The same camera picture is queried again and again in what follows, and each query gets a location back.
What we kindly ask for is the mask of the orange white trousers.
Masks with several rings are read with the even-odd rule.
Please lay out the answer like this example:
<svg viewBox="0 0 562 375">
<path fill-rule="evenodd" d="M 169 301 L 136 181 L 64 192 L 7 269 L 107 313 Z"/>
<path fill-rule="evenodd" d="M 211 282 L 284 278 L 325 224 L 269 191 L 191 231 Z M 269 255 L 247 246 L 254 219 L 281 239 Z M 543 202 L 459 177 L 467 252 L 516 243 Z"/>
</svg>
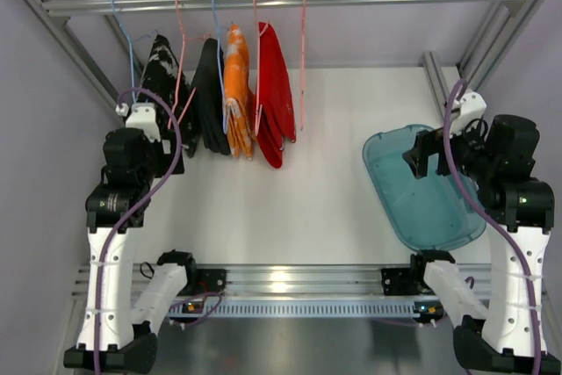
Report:
<svg viewBox="0 0 562 375">
<path fill-rule="evenodd" d="M 238 25 L 231 25 L 224 69 L 227 140 L 233 157 L 253 159 L 254 94 L 249 88 L 249 48 Z"/>
</svg>

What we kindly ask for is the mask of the red trousers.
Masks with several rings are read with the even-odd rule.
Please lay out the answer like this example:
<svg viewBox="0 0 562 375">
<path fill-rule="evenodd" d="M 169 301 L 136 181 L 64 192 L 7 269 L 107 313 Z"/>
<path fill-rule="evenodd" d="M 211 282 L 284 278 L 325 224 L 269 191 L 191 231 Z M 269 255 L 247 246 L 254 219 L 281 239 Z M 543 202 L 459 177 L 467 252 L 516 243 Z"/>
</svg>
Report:
<svg viewBox="0 0 562 375">
<path fill-rule="evenodd" d="M 283 164 L 285 140 L 296 141 L 292 90 L 285 58 L 273 26 L 259 23 L 259 104 L 262 107 L 257 142 L 271 167 Z"/>
</svg>

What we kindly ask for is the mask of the pink hanger of red trousers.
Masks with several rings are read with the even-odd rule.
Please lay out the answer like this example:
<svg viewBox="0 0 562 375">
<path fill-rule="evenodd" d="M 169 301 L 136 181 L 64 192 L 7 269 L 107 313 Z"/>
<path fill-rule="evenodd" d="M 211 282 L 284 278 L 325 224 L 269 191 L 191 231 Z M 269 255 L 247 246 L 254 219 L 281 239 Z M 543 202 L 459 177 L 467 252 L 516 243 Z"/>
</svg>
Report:
<svg viewBox="0 0 562 375">
<path fill-rule="evenodd" d="M 255 27 L 256 27 L 256 93 L 255 93 L 255 124 L 254 124 L 254 133 L 255 137 L 259 134 L 259 128 L 261 124 L 261 117 L 263 113 L 263 106 L 261 105 L 260 100 L 260 87 L 261 87 L 261 37 L 263 35 L 263 31 L 260 29 L 260 20 L 258 17 L 257 11 L 257 0 L 252 0 L 253 2 L 253 12 L 254 12 L 254 20 L 255 20 Z"/>
</svg>

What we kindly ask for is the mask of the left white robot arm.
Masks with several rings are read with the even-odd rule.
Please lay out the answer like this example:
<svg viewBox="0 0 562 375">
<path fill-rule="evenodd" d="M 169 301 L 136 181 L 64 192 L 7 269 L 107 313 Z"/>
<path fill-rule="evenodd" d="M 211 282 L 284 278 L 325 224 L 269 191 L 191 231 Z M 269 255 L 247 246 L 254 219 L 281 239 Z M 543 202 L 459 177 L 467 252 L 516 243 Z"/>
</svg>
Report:
<svg viewBox="0 0 562 375">
<path fill-rule="evenodd" d="M 85 204 L 90 275 L 83 325 L 63 364 L 96 374 L 148 374 L 163 320 L 179 293 L 193 287 L 197 272 L 192 254 L 165 252 L 140 297 L 132 299 L 137 232 L 155 190 L 184 173 L 181 140 L 177 133 L 155 139 L 121 128 L 106 135 L 103 151 L 100 183 Z"/>
</svg>

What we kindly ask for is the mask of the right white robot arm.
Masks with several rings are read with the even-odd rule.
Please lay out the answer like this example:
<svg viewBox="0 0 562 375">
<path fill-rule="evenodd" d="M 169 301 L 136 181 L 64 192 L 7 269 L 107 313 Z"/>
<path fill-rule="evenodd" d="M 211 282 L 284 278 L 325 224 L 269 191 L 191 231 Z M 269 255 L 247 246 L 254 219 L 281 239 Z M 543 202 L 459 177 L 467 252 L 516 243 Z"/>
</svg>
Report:
<svg viewBox="0 0 562 375">
<path fill-rule="evenodd" d="M 540 134 L 536 124 L 514 115 L 491 123 L 472 119 L 449 137 L 444 128 L 418 132 L 403 154 L 416 178 L 461 176 L 478 187 L 464 200 L 494 229 L 489 237 L 491 292 L 483 304 L 448 253 L 423 250 L 412 257 L 424 284 L 437 295 L 453 326 L 453 349 L 467 371 L 559 374 L 560 360 L 545 345 L 541 321 L 544 253 L 554 226 L 552 188 L 531 175 Z"/>
</svg>

